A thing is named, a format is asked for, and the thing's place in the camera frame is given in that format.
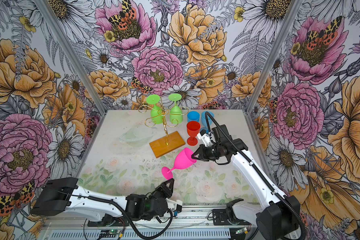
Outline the pink wine glass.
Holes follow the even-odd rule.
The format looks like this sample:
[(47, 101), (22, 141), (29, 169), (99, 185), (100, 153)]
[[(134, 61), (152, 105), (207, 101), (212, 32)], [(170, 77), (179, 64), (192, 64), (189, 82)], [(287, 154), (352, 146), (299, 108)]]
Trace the pink wine glass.
[(170, 180), (173, 178), (173, 170), (184, 170), (197, 162), (192, 158), (194, 152), (189, 148), (184, 148), (175, 158), (174, 165), (170, 169), (168, 167), (162, 168), (162, 175), (165, 179)]

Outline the blue wine glass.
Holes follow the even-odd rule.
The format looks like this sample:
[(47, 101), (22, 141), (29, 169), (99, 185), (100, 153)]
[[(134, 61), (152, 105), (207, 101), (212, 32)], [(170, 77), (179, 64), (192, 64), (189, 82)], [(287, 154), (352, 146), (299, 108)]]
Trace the blue wine glass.
[(187, 121), (189, 122), (199, 122), (200, 121), (200, 114), (196, 111), (190, 111), (187, 114)]
[(212, 127), (214, 122), (211, 120), (211, 118), (206, 117), (206, 113), (209, 113), (212, 117), (215, 117), (215, 116), (214, 116), (214, 113), (212, 113), (210, 111), (202, 112), (202, 115), (201, 115), (201, 121), (202, 121), (202, 125), (203, 125), (202, 130), (208, 131), (207, 123), (209, 123), (210, 127)]

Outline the red wine glass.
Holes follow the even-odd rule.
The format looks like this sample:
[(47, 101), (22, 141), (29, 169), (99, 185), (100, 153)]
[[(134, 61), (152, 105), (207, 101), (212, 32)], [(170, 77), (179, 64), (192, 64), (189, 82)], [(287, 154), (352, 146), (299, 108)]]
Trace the red wine glass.
[(187, 123), (187, 133), (189, 138), (187, 139), (187, 144), (190, 146), (195, 146), (198, 144), (197, 135), (200, 133), (201, 125), (199, 122), (190, 121)]

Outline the green wine glass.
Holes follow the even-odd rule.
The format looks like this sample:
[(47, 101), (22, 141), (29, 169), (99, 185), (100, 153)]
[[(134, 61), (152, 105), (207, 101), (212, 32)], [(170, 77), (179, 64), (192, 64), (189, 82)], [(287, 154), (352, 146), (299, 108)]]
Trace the green wine glass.
[(147, 97), (147, 103), (149, 105), (153, 105), (151, 107), (151, 121), (155, 125), (162, 124), (163, 118), (164, 118), (164, 111), (162, 107), (158, 105), (158, 103), (161, 101), (161, 97), (159, 95), (150, 95)]
[(180, 94), (170, 94), (169, 100), (174, 103), (174, 106), (170, 109), (170, 121), (173, 125), (178, 125), (183, 121), (182, 109), (178, 106), (178, 102), (182, 99)]

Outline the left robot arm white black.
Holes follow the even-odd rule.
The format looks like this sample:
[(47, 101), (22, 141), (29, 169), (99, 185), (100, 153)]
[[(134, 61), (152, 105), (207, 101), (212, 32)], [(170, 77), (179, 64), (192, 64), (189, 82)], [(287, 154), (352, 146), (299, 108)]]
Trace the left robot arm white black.
[(50, 180), (30, 213), (50, 217), (66, 212), (85, 217), (91, 222), (101, 222), (105, 215), (124, 217), (128, 221), (150, 221), (163, 217), (167, 211), (182, 211), (182, 201), (171, 200), (173, 189), (174, 179), (170, 179), (146, 195), (111, 196), (85, 189), (73, 177)]

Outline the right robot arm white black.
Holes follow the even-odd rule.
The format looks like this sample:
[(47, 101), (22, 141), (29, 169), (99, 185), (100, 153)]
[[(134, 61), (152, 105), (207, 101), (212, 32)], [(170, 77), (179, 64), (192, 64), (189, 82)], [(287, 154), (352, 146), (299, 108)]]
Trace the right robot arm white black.
[(259, 201), (253, 206), (243, 199), (227, 203), (226, 216), (232, 224), (240, 221), (257, 227), (266, 240), (285, 240), (300, 230), (300, 240), (306, 239), (305, 223), (300, 216), (300, 204), (295, 197), (287, 197), (255, 162), (248, 147), (241, 139), (218, 140), (214, 144), (201, 144), (192, 158), (198, 161), (214, 161), (226, 157), (246, 179)]

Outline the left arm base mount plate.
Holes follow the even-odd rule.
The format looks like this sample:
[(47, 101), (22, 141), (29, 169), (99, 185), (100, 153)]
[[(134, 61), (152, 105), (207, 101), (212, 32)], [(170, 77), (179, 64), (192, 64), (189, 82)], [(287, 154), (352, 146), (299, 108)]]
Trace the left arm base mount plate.
[(125, 217), (115, 218), (105, 215), (100, 222), (88, 221), (88, 227), (128, 227), (130, 224)]

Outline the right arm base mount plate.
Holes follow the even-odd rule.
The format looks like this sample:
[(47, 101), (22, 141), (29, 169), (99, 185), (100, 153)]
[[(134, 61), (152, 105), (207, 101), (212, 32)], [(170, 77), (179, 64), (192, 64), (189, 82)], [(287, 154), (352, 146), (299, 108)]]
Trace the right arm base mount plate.
[(214, 226), (233, 226), (238, 224), (233, 212), (228, 209), (213, 209), (212, 217)]

